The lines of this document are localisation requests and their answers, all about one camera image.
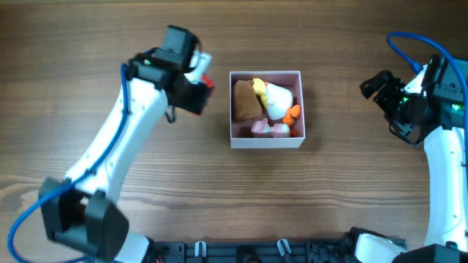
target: wood grain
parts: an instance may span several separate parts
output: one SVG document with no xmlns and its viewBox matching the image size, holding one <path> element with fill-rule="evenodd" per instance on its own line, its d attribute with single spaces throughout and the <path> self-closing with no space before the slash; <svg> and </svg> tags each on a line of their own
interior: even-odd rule
<svg viewBox="0 0 468 263">
<path fill-rule="evenodd" d="M 466 1 L 161 1 L 0 7 L 0 234 L 88 147 L 118 92 L 118 68 L 190 28 L 214 57 L 217 90 L 195 118 L 162 121 L 127 175 L 119 207 L 156 240 L 303 240 L 351 226 L 423 244 L 429 171 L 421 147 L 388 133 L 358 85 L 381 69 L 409 81 L 387 47 L 413 31 L 468 57 Z M 398 41 L 413 58 L 434 52 Z M 306 140 L 298 150 L 230 150 L 229 71 L 300 70 Z M 23 255 L 74 252 L 46 241 L 39 213 L 19 231 Z M 0 262 L 12 262 L 0 239 Z"/>
</svg>

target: plush toy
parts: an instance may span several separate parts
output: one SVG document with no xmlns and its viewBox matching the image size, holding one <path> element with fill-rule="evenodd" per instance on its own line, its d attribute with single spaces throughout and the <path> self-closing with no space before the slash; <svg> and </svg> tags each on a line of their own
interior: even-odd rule
<svg viewBox="0 0 468 263">
<path fill-rule="evenodd" d="M 251 131 L 254 137 L 257 138 L 288 138 L 291 132 L 290 127 L 283 123 L 277 123 L 270 127 L 267 118 L 255 121 Z"/>
<path fill-rule="evenodd" d="M 259 78 L 255 78 L 252 81 L 255 94 L 260 97 L 260 101 L 268 112 L 268 117 L 273 121 L 284 118 L 287 109 L 293 105 L 293 94 L 291 91 L 267 83 Z"/>
<path fill-rule="evenodd" d="M 255 96 L 253 81 L 239 80 L 234 85 L 234 121 L 246 121 L 263 116 L 262 106 Z"/>
</svg>

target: open box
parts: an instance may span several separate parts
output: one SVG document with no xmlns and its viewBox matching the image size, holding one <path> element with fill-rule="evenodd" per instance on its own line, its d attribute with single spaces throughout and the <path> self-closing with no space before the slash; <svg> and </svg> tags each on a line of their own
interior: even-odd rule
<svg viewBox="0 0 468 263">
<path fill-rule="evenodd" d="M 297 132 L 296 137 L 290 138 L 255 138 L 252 135 L 251 127 L 255 121 L 267 118 L 266 111 L 263 117 L 243 122 L 233 121 L 233 87 L 238 80 L 252 80 L 258 77 L 263 81 L 287 88 L 292 92 L 292 104 L 301 106 L 301 115 L 295 119 L 291 129 Z M 304 107 L 302 100 L 301 73 L 299 71 L 273 71 L 273 72 L 230 72 L 230 128 L 231 128 L 231 148 L 298 148 L 306 139 L 306 127 L 304 124 Z M 268 119 L 268 124 L 281 123 L 282 120 L 272 121 Z"/>
</svg>

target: blue cable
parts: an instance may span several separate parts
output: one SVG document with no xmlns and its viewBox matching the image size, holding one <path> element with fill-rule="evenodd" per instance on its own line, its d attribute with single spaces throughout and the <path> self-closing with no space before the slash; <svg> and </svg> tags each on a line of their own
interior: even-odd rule
<svg viewBox="0 0 468 263">
<path fill-rule="evenodd" d="M 96 170 L 97 170 L 97 167 L 99 167 L 99 165 L 101 165 L 101 163 L 105 160 L 105 158 L 107 157 L 107 155 L 109 155 L 109 153 L 112 151 L 112 148 L 114 147 L 114 145 L 116 144 L 117 140 L 119 139 L 122 131 L 124 130 L 124 127 L 125 127 L 125 123 L 127 121 L 127 117 L 128 117 L 128 112 L 129 112 L 129 109 L 128 109 L 128 105 L 129 105 L 129 98 L 128 98 L 128 90 L 127 90 L 127 79 L 125 78 L 125 69 L 127 69 L 127 66 L 126 64 L 122 64 L 121 66 L 121 81 L 122 81 L 122 92 L 123 92 L 123 97 L 124 97 L 124 111 L 122 112 L 122 119 L 120 120 L 120 124 L 118 125 L 118 128 L 117 128 L 117 131 L 116 133 L 114 134 L 114 137 L 112 138 L 112 140 L 109 142 L 109 145 L 106 147 L 106 149 L 104 150 L 104 152 L 101 154 L 101 156 L 94 162 L 94 164 L 91 166 L 91 168 L 87 169 L 83 175 L 81 175 L 78 179 L 74 180 L 72 183 L 69 183 L 69 184 L 66 184 L 52 192 L 49 192 L 49 193 L 46 193 L 44 194 L 41 198 L 39 198 L 39 200 L 37 200 L 31 207 L 29 207 L 28 209 L 26 209 L 19 217 L 18 219 L 16 219 L 15 223 L 13 223 L 11 229 L 10 229 L 10 233 L 8 234 L 8 238 L 7 238 L 7 247 L 8 247 L 8 251 L 10 252 L 10 254 L 16 259 L 18 260 L 20 263 L 32 263 L 26 259 L 24 259 L 17 251 L 16 251 L 16 248 L 15 248 L 15 244 L 14 244 L 14 240 L 15 240 L 15 233 L 16 231 L 18 230 L 18 228 L 20 227 L 20 225 L 39 207 L 41 207 L 41 205 L 45 204 L 46 202 L 49 202 L 51 201 L 52 199 L 56 198 L 56 197 L 59 197 L 60 195 L 62 195 L 63 193 L 66 193 L 70 190 L 72 190 L 75 185 L 77 183 L 79 183 L 80 181 L 86 179 L 89 175 L 93 175 Z M 75 263 L 75 262 L 82 262 L 82 261 L 85 261 L 85 260 L 88 260 L 90 259 L 89 256 L 84 256 L 84 257 L 80 257 L 80 258 L 77 258 L 77 259 L 71 259 L 71 260 L 68 260 L 68 261 L 65 261 L 63 263 Z"/>
<path fill-rule="evenodd" d="M 399 48 L 397 48 L 395 46 L 395 44 L 392 42 L 391 38 L 392 37 L 403 37 L 403 36 L 400 36 L 400 35 L 394 35 L 394 34 L 398 34 L 400 32 L 393 32 L 393 33 L 390 33 L 389 35 L 387 35 L 387 43 L 388 45 L 393 49 L 393 51 L 395 51 L 397 54 L 399 54 L 405 61 L 408 62 L 409 66 L 411 67 L 411 69 L 413 70 L 413 72 L 415 74 L 419 74 L 419 72 L 421 72 L 421 70 L 423 70 L 423 67 L 417 62 L 417 61 L 413 61 L 407 54 L 403 53 L 403 51 L 401 51 Z"/>
<path fill-rule="evenodd" d="M 465 150 L 465 163 L 468 161 L 468 88 L 467 88 L 467 82 L 466 80 L 463 78 L 463 74 L 461 73 L 459 67 L 457 66 L 456 62 L 455 62 L 455 59 L 452 57 L 452 55 L 443 47 L 441 46 L 441 44 L 435 42 L 434 40 L 432 39 L 429 39 L 425 36 L 421 36 L 419 34 L 413 34 L 413 33 L 407 33 L 407 32 L 393 32 L 393 33 L 390 33 L 388 36 L 387 36 L 387 43 L 390 45 L 390 47 L 395 50 L 395 52 L 397 52 L 402 58 L 404 58 L 408 63 L 409 65 L 411 66 L 411 68 L 413 69 L 413 71 L 415 71 L 415 69 L 417 69 L 418 67 L 415 66 L 415 64 L 417 62 L 414 62 L 410 57 L 408 57 L 406 54 L 404 54 L 401 50 L 399 50 L 392 42 L 391 42 L 391 38 L 392 37 L 405 37 L 405 38 L 410 38 L 410 39 L 416 39 L 416 40 L 419 40 L 421 42 L 424 42 L 432 47 L 434 47 L 435 49 L 437 49 L 439 52 L 441 52 L 441 54 L 443 54 L 443 56 L 447 59 L 448 63 L 452 66 L 453 68 L 453 71 L 455 72 L 455 75 L 456 77 L 458 78 L 458 81 L 460 82 L 460 85 L 461 85 L 461 88 L 463 89 L 463 127 L 464 127 L 464 141 L 465 141 L 465 146 L 464 146 L 464 150 Z M 468 166 L 466 166 L 466 177 L 467 177 L 467 182 L 468 182 Z"/>
</svg>

